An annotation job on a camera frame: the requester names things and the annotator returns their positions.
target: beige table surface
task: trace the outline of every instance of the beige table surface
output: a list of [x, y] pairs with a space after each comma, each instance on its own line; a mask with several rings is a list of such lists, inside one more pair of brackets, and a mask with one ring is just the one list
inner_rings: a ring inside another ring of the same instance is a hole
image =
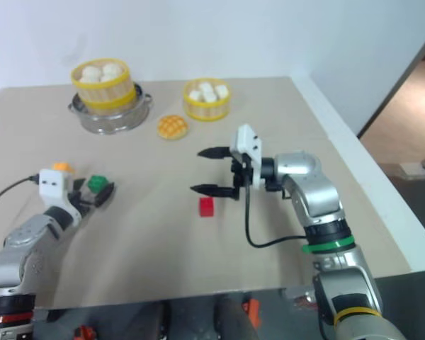
[[[227, 290], [310, 284], [310, 258], [301, 241], [253, 249], [244, 235], [244, 201], [216, 199], [213, 218], [198, 216], [198, 183], [230, 185], [230, 161], [201, 159], [203, 148], [227, 146], [249, 123], [263, 153], [303, 149], [316, 154], [336, 184], [348, 223], [375, 276], [409, 272], [390, 233], [288, 78], [230, 79], [228, 117], [215, 123], [188, 118], [191, 131], [176, 142], [156, 134], [158, 118], [183, 114], [183, 81], [142, 83], [154, 97], [148, 119], [113, 136], [93, 135], [67, 110], [74, 89], [45, 86], [0, 92], [0, 190], [11, 182], [66, 161], [77, 176], [103, 174], [118, 189], [46, 266], [38, 305], [78, 307], [179, 298]], [[44, 210], [30, 183], [0, 199], [0, 248], [20, 223]], [[264, 242], [300, 234], [289, 201], [252, 192], [251, 234]]]

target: red cube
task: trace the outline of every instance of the red cube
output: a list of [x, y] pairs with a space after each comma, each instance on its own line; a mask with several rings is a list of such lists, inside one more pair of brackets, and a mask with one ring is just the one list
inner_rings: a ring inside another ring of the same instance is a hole
[[201, 217], [212, 217], [214, 216], [214, 198], [204, 197], [198, 201], [198, 208]]

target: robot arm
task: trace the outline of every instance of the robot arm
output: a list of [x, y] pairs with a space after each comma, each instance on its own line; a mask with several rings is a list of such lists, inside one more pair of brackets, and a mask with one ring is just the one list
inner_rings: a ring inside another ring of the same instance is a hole
[[89, 202], [81, 197], [84, 179], [75, 182], [68, 171], [43, 169], [39, 192], [47, 210], [5, 238], [0, 251], [0, 340], [32, 339], [35, 296], [47, 260], [75, 232], [92, 206], [104, 204], [114, 189], [109, 183]]
[[261, 158], [261, 140], [248, 125], [238, 129], [230, 148], [211, 148], [199, 155], [232, 157], [234, 187], [202, 184], [192, 187], [196, 192], [239, 199], [239, 187], [251, 182], [258, 188], [264, 182], [267, 191], [290, 193], [307, 239], [302, 250], [313, 255], [317, 270], [313, 284], [319, 312], [334, 325], [338, 340], [404, 339], [381, 317], [378, 288], [346, 223], [339, 194], [316, 156], [293, 152]]

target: black cable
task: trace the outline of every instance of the black cable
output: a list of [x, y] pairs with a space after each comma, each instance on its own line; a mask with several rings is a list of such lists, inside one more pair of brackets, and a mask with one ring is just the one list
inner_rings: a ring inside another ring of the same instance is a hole
[[301, 236], [301, 235], [294, 235], [294, 236], [285, 236], [285, 237], [281, 237], [280, 239], [274, 239], [273, 241], [270, 241], [268, 243], [263, 243], [263, 244], [256, 244], [251, 240], [250, 237], [250, 230], [249, 230], [249, 211], [250, 211], [250, 183], [249, 183], [249, 177], [248, 176], [244, 176], [244, 186], [246, 189], [246, 217], [245, 217], [245, 227], [246, 227], [246, 238], [248, 243], [253, 246], [254, 248], [266, 248], [269, 246], [272, 246], [274, 244], [280, 243], [280, 242], [284, 242], [284, 241], [289, 241], [291, 239], [306, 239], [306, 236]]
[[318, 328], [319, 328], [319, 333], [321, 334], [321, 337], [323, 338], [323, 340], [328, 340], [326, 336], [326, 332], [324, 332], [323, 319], [321, 318], [321, 313], [319, 311], [318, 311]]
[[29, 176], [29, 177], [25, 177], [25, 178], [22, 178], [21, 180], [19, 180], [19, 181], [17, 181], [17, 182], [15, 182], [15, 183], [13, 183], [13, 184], [11, 184], [10, 186], [7, 186], [5, 189], [3, 189], [2, 191], [0, 191], [0, 197], [5, 193], [5, 192], [7, 192], [8, 190], [10, 190], [10, 189], [12, 189], [12, 188], [14, 188], [15, 186], [18, 186], [19, 184], [21, 184], [21, 183], [24, 183], [24, 182], [26, 182], [26, 181], [33, 181], [33, 182], [38, 182], [38, 179], [39, 179], [39, 175], [32, 175], [32, 176]]

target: green ring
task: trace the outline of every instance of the green ring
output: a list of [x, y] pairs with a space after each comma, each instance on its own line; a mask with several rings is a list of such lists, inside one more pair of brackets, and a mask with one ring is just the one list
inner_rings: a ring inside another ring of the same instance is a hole
[[312, 253], [314, 251], [332, 250], [332, 249], [340, 248], [343, 246], [348, 246], [353, 243], [354, 243], [354, 236], [351, 235], [351, 236], [345, 237], [344, 239], [338, 239], [336, 241], [329, 242], [329, 243], [313, 244], [313, 245], [306, 244], [302, 246], [302, 251], [305, 253]]

